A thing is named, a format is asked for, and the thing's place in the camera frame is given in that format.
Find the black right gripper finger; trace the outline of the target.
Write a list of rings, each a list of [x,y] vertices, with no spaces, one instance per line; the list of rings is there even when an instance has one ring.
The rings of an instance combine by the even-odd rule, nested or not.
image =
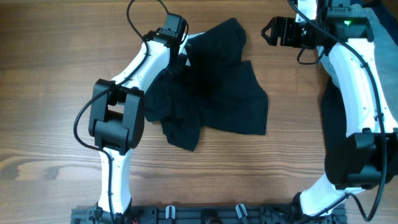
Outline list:
[[[262,29],[262,33],[265,34],[269,29],[272,30],[274,26],[274,20],[271,19],[269,23]]]
[[[261,36],[264,38],[264,40],[270,44],[271,43],[271,38],[269,35],[266,34],[266,30],[261,30]]]

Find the black shorts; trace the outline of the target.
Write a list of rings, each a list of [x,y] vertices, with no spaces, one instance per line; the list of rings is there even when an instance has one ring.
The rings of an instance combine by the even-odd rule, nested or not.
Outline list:
[[[234,17],[189,38],[182,59],[161,71],[145,94],[145,117],[160,122],[171,145],[194,151],[202,127],[265,135],[267,93],[251,61],[246,32]]]

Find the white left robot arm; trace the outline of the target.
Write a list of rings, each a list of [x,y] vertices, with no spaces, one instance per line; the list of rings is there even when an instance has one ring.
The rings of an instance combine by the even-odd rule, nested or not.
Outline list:
[[[131,223],[129,172],[134,148],[144,132],[144,93],[156,76],[177,62],[188,24],[168,14],[163,27],[143,36],[131,63],[112,80],[93,87],[88,132],[100,150],[101,196],[88,211],[88,223]]]

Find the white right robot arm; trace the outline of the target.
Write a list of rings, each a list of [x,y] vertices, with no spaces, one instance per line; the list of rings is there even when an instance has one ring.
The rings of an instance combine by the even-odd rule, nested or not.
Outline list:
[[[326,155],[323,175],[284,212],[289,222],[331,218],[349,198],[376,190],[363,219],[373,219],[397,175],[397,121],[379,76],[383,47],[393,46],[371,10],[349,1],[291,1],[295,17],[274,17],[261,35],[269,45],[317,50],[329,73],[321,100]]]

